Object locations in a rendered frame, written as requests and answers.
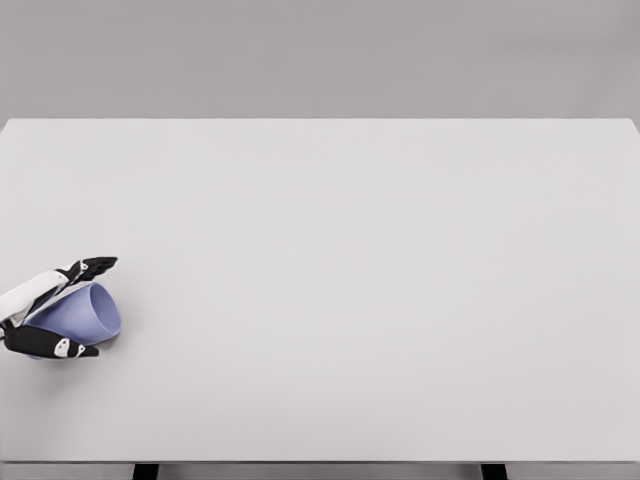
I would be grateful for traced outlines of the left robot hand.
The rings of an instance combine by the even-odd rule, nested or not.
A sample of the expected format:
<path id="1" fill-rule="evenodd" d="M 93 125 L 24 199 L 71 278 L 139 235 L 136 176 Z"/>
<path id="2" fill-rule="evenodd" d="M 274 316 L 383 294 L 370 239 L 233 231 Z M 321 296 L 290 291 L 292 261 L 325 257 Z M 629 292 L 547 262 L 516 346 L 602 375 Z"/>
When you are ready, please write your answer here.
<path id="1" fill-rule="evenodd" d="M 13 353 L 46 360 L 94 358 L 100 350 L 59 333 L 28 325 L 27 319 L 68 288 L 89 282 L 112 269 L 116 256 L 75 260 L 47 270 L 0 294 L 0 341 Z"/>

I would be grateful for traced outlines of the light blue cup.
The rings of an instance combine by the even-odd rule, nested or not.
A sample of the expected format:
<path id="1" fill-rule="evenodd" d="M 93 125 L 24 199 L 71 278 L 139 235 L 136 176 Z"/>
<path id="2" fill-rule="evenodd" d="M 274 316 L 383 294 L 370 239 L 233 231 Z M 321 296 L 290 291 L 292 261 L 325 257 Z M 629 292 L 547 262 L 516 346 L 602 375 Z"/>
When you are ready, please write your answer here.
<path id="1" fill-rule="evenodd" d="M 44 354 L 28 353 L 33 359 L 59 360 L 98 356 L 97 345 L 121 332 L 121 315 L 110 293 L 90 283 L 31 316 L 25 324 L 57 335 Z"/>

